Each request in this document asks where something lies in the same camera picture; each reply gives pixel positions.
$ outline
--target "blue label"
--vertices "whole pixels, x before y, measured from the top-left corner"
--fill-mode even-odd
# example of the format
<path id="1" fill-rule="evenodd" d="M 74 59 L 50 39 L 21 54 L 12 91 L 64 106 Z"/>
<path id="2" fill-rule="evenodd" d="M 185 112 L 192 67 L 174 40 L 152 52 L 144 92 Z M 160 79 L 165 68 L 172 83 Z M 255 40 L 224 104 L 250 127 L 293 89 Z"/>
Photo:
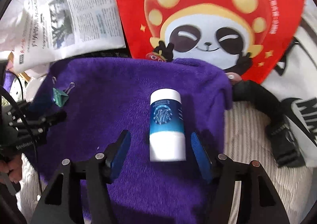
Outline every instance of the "blue label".
<path id="1" fill-rule="evenodd" d="M 183 112 L 180 102 L 164 99 L 151 104 L 150 135 L 160 131 L 184 133 Z"/>

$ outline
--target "green binder clip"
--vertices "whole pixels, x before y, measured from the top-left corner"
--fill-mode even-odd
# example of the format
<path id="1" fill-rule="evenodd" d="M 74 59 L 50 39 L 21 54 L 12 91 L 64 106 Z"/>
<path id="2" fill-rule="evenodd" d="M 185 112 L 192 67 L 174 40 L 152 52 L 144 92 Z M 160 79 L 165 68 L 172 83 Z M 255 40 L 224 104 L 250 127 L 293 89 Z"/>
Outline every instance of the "green binder clip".
<path id="1" fill-rule="evenodd" d="M 56 77 L 53 77 L 53 85 L 55 86 Z M 69 92 L 76 86 L 74 82 L 71 82 L 69 86 L 64 90 L 57 89 L 53 87 L 53 101 L 56 103 L 58 107 L 63 107 L 64 104 L 67 102 L 69 96 Z"/>

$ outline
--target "black strap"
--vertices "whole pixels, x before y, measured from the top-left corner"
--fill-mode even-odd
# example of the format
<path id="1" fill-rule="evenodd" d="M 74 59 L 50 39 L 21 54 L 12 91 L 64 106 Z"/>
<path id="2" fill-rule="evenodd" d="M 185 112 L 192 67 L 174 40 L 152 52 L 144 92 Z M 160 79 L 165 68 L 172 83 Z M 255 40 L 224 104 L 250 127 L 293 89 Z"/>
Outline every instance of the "black strap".
<path id="1" fill-rule="evenodd" d="M 3 86 L 4 84 L 4 74 L 5 74 L 5 69 L 7 67 L 7 60 L 0 60 L 0 86 Z M 2 125 L 2 98 L 0 95 L 0 103 L 1 103 L 1 107 L 0 107 L 0 125 Z"/>
<path id="2" fill-rule="evenodd" d="M 281 102 L 263 86 L 248 80 L 232 86 L 233 101 L 248 101 L 266 114 L 271 123 L 265 132 L 271 142 L 272 153 L 279 167 L 300 167 L 305 165 L 298 143 L 289 128 Z"/>

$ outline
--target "black cable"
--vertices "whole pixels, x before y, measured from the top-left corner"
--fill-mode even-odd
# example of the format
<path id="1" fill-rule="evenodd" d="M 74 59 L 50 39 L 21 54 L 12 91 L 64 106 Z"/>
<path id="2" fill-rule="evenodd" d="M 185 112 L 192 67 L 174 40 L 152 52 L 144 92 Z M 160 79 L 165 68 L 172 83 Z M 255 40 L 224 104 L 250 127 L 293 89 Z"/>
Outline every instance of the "black cable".
<path id="1" fill-rule="evenodd" d="M 42 190 L 42 184 L 41 184 L 41 177 L 40 177 L 40 173 L 38 171 L 38 160 L 37 160 L 37 148 L 36 148 L 36 139 L 31 131 L 31 128 L 29 127 L 23 112 L 20 110 L 18 104 L 16 103 L 16 101 L 12 98 L 12 96 L 2 87 L 0 86 L 0 94 L 11 104 L 11 106 L 17 111 L 17 113 L 19 114 L 22 123 L 25 125 L 26 130 L 28 131 L 31 140 L 32 140 L 32 144 L 33 144 L 33 148 L 34 148 L 34 154 L 35 154 L 35 165 L 36 165 L 36 172 L 37 172 L 37 177 L 39 179 L 39 188 L 40 188 L 40 193 L 42 195 L 43 190 Z"/>
<path id="2" fill-rule="evenodd" d="M 19 79 L 19 77 L 18 77 L 15 73 L 13 73 L 13 72 L 11 72 L 11 71 L 6 71 L 6 73 L 13 74 L 13 75 L 15 75 L 15 77 L 18 79 L 18 81 L 19 81 L 19 83 L 20 83 L 20 87 L 21 87 L 22 101 L 23 101 L 23 100 L 24 100 L 24 96 L 23 96 L 23 86 L 22 86 L 21 80 Z"/>

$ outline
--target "black logo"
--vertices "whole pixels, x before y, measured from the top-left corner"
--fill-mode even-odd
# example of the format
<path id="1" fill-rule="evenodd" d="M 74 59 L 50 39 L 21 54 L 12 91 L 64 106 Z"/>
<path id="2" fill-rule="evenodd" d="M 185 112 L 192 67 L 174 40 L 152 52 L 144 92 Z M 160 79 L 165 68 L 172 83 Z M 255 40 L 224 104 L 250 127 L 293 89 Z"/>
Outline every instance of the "black logo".
<path id="1" fill-rule="evenodd" d="M 24 63 L 24 54 L 21 54 L 20 56 L 19 56 L 19 64 L 21 65 L 21 64 L 23 64 Z"/>
<path id="2" fill-rule="evenodd" d="M 289 119 L 294 122 L 317 147 L 315 140 L 315 136 L 317 136 L 317 98 L 309 100 L 287 98 L 282 100 L 282 106 Z M 303 120 L 300 120 L 294 113 L 292 109 L 294 106 L 297 107 Z"/>
<path id="3" fill-rule="evenodd" d="M 172 116 L 173 114 L 171 108 L 163 104 L 155 108 L 153 119 L 156 124 L 162 125 L 170 122 L 172 120 Z"/>
<path id="4" fill-rule="evenodd" d="M 283 57 L 279 60 L 279 62 L 276 64 L 276 66 L 274 67 L 274 70 L 278 73 L 278 75 L 281 77 L 283 76 L 286 67 L 287 67 L 287 61 L 288 61 L 288 55 L 291 53 L 292 49 L 295 46 L 299 46 L 305 53 L 306 55 L 310 58 L 310 60 L 312 61 L 312 63 L 314 64 L 314 66 L 317 69 L 317 64 L 314 61 L 314 59 L 312 58 L 312 56 L 308 53 L 308 51 L 305 49 L 305 47 L 299 42 L 299 40 L 295 37 L 293 37 L 293 40 L 291 41 L 289 47 L 287 48 L 287 50 L 284 52 Z"/>

